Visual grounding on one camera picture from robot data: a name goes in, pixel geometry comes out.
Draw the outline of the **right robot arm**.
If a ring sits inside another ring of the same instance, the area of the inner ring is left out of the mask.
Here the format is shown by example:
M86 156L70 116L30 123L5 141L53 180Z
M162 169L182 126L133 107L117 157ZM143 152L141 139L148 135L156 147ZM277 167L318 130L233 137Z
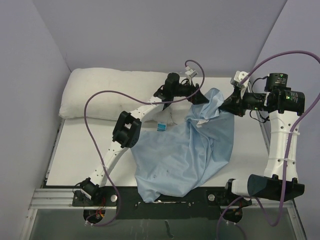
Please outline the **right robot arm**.
M296 122L305 112L305 95L287 86L288 75L270 73L263 93L247 91L247 84L240 82L247 76L237 71L230 83L233 93L219 107L235 116L243 117L247 110L269 114L269 156L262 176L251 174L245 179L230 179L222 192L223 200L235 204L241 196L274 201L288 201L303 195L304 184L298 182L296 169L297 138L299 124Z

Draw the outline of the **white pillow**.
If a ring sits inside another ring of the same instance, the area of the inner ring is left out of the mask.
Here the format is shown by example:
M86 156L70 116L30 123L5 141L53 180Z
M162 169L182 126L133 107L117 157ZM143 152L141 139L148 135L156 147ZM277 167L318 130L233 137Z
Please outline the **white pillow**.
M59 116L116 121L147 102L167 78L165 72L92 67L73 70L63 90Z

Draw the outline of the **light blue pillowcase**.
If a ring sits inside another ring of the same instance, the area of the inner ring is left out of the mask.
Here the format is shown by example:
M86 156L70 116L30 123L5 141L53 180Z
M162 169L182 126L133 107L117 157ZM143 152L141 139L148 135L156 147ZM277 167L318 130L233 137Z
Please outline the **light blue pillowcase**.
M146 203L160 195L184 197L226 166L234 146L235 117L220 110L217 88L209 102L192 105L183 123L165 131L143 131L131 149L137 190Z

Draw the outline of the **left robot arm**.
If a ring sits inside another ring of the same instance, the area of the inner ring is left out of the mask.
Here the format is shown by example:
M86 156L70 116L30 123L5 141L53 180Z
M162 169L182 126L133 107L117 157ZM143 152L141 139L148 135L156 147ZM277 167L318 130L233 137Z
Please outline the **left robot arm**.
M208 103L208 99L200 91L202 85L193 83L193 78L197 75L196 70L187 68L185 75L186 78L180 80L179 74L169 73L164 84L148 101L142 101L142 105L132 111L120 113L106 154L98 155L100 165L88 178L79 183L80 192L88 204L97 206L104 202L105 180L110 179L110 173L121 156L138 142L143 122L176 103L175 98L178 98L179 102L187 100L194 105Z

